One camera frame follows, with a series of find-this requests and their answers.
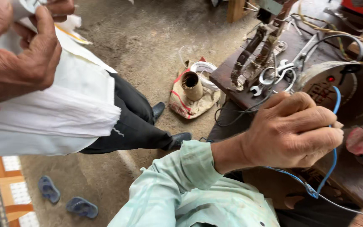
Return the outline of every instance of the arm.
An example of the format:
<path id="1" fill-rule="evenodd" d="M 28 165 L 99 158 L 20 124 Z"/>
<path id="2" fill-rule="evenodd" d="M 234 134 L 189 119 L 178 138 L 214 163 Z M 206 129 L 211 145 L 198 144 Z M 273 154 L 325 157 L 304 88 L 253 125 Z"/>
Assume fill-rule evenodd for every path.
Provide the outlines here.
<path id="1" fill-rule="evenodd" d="M 55 69 L 60 60 L 61 46 L 55 35 L 54 21 L 50 12 L 62 16 L 57 21 L 66 19 L 66 14 L 73 13 L 73 0 L 56 0 L 38 7 L 33 22 L 38 34 L 13 23 L 13 9 L 8 0 L 0 0 L 0 36 L 13 26 L 23 37 L 23 52 L 15 55 L 0 49 L 0 102 L 44 90 L 51 86 Z"/>
<path id="2" fill-rule="evenodd" d="M 184 141 L 179 151 L 142 168 L 130 187 L 128 203 L 109 227 L 175 226 L 181 194 L 208 189 L 232 170 L 311 166 L 342 142 L 343 131 L 327 127 L 335 122 L 331 111 L 316 107 L 305 93 L 274 95 L 249 131 L 213 144 Z"/>
<path id="3" fill-rule="evenodd" d="M 142 175 L 129 189 L 128 203 L 110 227 L 175 226 L 181 195 L 193 188 L 208 189 L 223 176 L 214 169 L 210 143 L 198 141 L 184 141 L 179 151 L 141 170 Z"/>

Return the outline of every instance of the shirt sleeve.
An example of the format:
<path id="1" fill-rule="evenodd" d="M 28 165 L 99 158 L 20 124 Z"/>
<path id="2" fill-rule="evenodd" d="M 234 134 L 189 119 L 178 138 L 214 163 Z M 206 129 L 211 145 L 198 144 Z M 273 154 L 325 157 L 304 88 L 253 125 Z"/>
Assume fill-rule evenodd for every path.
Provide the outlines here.
<path id="1" fill-rule="evenodd" d="M 223 175 L 214 169 L 210 143 L 184 141 L 180 150 L 156 159 L 129 189 L 129 201 L 108 227 L 174 227 L 181 195 L 208 189 Z"/>

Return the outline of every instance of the man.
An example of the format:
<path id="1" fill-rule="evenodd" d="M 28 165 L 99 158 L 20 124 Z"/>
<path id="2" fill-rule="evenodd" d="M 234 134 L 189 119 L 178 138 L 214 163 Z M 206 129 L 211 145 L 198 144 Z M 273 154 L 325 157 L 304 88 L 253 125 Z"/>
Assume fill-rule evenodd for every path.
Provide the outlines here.
<path id="1" fill-rule="evenodd" d="M 169 150 L 190 140 L 190 133 L 154 127 L 164 103 L 152 109 L 114 69 L 54 27 L 74 9 L 73 0 L 48 1 L 23 26 L 0 0 L 0 156 Z"/>
<path id="2" fill-rule="evenodd" d="M 335 128 L 340 126 L 336 119 L 306 93 L 273 95 L 248 131 L 218 143 L 184 141 L 179 151 L 142 168 L 128 203 L 108 226 L 343 226 L 279 223 L 272 203 L 255 187 L 223 177 L 255 166 L 312 166 L 342 143 L 344 133 Z M 351 226 L 363 227 L 363 216 Z"/>

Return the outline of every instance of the wrist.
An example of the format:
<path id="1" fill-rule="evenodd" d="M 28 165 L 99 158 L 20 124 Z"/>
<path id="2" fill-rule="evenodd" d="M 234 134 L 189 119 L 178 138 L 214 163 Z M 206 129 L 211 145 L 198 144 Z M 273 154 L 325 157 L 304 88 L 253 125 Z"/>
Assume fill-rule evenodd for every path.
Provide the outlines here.
<path id="1" fill-rule="evenodd" d="M 211 144 L 214 167 L 218 173 L 225 174 L 237 169 L 254 166 L 245 156 L 244 135 L 242 133 L 227 140 Z"/>

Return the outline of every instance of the black shoe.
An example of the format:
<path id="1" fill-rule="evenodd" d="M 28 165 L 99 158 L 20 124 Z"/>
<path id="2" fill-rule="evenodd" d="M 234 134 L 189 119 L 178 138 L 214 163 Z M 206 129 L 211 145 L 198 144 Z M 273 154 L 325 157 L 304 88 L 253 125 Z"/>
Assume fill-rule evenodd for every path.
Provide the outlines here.
<path id="1" fill-rule="evenodd" d="M 193 135 L 190 132 L 183 132 L 172 136 L 173 144 L 168 150 L 179 149 L 182 141 L 191 140 Z"/>
<path id="2" fill-rule="evenodd" d="M 163 102 L 159 102 L 158 104 L 154 105 L 154 107 L 152 107 L 152 111 L 154 112 L 154 121 L 155 122 L 162 115 L 164 107 L 165 107 L 165 105 Z"/>

